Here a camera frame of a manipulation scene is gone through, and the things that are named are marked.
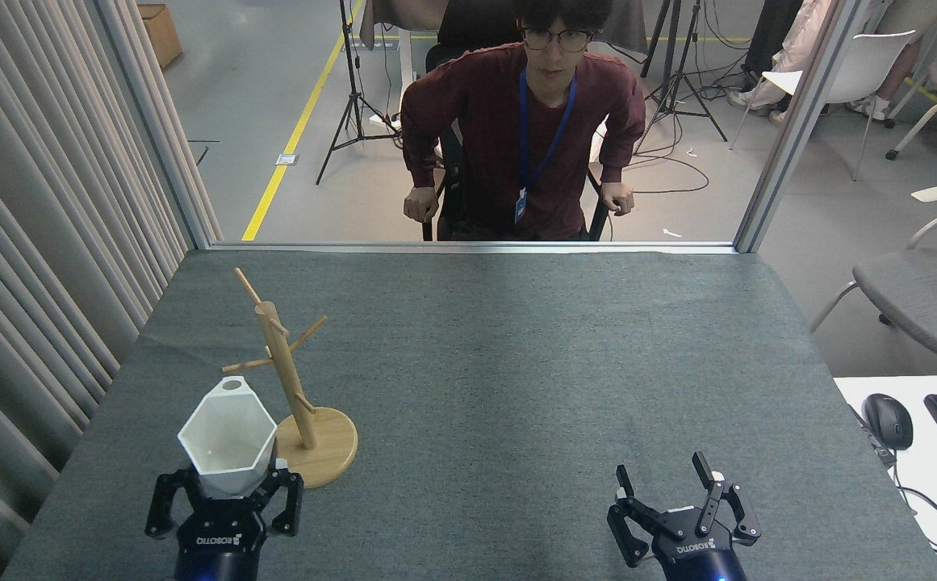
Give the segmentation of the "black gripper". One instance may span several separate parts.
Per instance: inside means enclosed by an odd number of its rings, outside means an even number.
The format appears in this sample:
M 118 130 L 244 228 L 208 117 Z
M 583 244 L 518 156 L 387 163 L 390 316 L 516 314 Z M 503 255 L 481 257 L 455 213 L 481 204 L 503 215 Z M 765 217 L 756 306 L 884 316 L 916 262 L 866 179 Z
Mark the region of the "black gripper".
M 262 499 L 205 499 L 198 494 L 198 472 L 175 470 L 156 478 L 144 523 L 147 537 L 166 538 L 176 529 L 172 507 L 182 488 L 192 513 L 178 529 L 174 580 L 257 580 L 259 553 L 266 540 L 261 512 L 279 489 L 285 489 L 285 504 L 269 532 L 294 537 L 299 531 L 303 504 L 299 472 L 272 470 L 262 482 Z
M 746 492 L 738 484 L 726 481 L 709 466 L 703 452 L 695 452 L 691 463 L 701 486 L 705 503 L 699 508 L 681 508 L 659 512 L 634 496 L 633 485 L 625 466 L 617 466 L 620 491 L 609 507 L 609 529 L 624 562 L 635 569 L 650 548 L 630 532 L 630 518 L 653 536 L 652 550 L 667 580 L 734 580 L 736 553 L 733 541 L 754 545 L 762 537 L 762 526 L 755 510 L 749 507 Z M 726 501 L 734 515 L 733 532 L 715 520 L 719 504 Z

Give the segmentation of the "seated person's left hand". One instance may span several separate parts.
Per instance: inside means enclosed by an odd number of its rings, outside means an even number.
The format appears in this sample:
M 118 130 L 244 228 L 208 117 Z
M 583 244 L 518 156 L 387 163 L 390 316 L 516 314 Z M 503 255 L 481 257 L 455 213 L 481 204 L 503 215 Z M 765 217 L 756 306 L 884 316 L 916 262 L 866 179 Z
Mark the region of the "seated person's left hand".
M 634 209 L 633 188 L 623 182 L 602 182 L 600 201 L 604 208 L 614 215 L 627 215 Z

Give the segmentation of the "seated person's right hand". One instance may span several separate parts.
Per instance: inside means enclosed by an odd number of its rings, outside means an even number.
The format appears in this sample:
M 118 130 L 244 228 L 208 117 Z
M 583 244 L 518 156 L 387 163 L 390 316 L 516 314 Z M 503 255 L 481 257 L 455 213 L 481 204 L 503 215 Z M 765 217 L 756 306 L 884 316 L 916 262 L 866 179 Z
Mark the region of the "seated person's right hand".
M 438 209 L 439 194 L 434 186 L 413 187 L 403 201 L 405 216 L 421 224 L 430 222 Z

